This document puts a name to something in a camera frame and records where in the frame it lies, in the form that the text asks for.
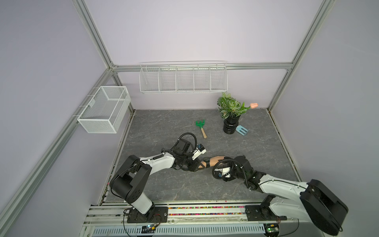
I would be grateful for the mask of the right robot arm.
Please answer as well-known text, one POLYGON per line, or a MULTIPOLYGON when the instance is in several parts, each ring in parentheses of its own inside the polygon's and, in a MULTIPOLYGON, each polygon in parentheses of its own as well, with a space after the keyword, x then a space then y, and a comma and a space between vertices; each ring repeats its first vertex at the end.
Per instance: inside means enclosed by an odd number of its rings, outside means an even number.
POLYGON ((294 218, 313 223, 331 236, 342 232, 348 207, 319 180, 296 182, 273 177, 255 170, 245 156, 218 161, 212 175, 225 182, 242 179, 249 190, 267 195, 258 207, 246 207, 248 220, 294 218))

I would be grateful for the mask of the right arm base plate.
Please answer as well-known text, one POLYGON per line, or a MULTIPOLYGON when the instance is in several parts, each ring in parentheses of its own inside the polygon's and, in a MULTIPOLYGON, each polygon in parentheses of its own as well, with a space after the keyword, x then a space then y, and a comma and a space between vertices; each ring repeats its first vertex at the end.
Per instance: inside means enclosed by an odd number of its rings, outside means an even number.
POLYGON ((286 216, 277 216, 268 207, 260 205, 246 205, 245 213, 248 221, 276 221, 279 223, 287 220, 286 216))

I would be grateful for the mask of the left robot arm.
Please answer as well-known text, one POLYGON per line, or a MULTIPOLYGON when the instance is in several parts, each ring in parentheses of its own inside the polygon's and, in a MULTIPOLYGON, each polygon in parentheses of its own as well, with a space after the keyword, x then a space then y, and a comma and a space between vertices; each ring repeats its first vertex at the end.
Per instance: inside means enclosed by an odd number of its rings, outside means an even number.
POLYGON ((123 199, 146 218, 155 214, 155 204, 144 193, 150 175, 169 168, 195 172, 201 164, 200 155, 206 149, 202 144, 193 145, 180 138, 170 150, 162 149, 161 153, 147 158, 129 156, 109 182, 113 195, 123 199))

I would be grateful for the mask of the black wrist watch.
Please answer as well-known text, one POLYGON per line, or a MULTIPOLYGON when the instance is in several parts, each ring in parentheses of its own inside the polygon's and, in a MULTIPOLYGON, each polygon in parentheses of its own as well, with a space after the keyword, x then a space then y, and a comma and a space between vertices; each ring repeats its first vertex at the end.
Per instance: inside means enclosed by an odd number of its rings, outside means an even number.
POLYGON ((204 160, 204 162, 206 163, 206 168, 210 168, 211 167, 211 165, 210 165, 210 159, 204 160))

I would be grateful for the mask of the mannequin hand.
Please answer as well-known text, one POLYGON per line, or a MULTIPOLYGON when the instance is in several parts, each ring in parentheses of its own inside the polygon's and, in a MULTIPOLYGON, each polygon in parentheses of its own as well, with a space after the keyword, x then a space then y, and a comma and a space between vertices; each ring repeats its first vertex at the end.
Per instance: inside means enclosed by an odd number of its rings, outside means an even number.
MULTIPOLYGON (((223 160, 230 160, 230 157, 224 157, 224 156, 216 156, 212 158, 205 158, 204 160, 210 159, 210 165, 211 167, 215 166, 218 162, 221 162, 223 160)), ((198 168, 206 168, 206 163, 204 160, 200 163, 198 168)))

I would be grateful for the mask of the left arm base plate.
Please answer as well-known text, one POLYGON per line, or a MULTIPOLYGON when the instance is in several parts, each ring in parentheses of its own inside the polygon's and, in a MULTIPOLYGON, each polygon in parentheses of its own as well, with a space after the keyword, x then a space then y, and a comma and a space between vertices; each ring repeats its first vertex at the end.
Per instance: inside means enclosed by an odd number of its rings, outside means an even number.
POLYGON ((142 214, 136 208, 131 208, 127 215, 127 223, 166 223, 168 218, 168 207, 158 206, 142 214))

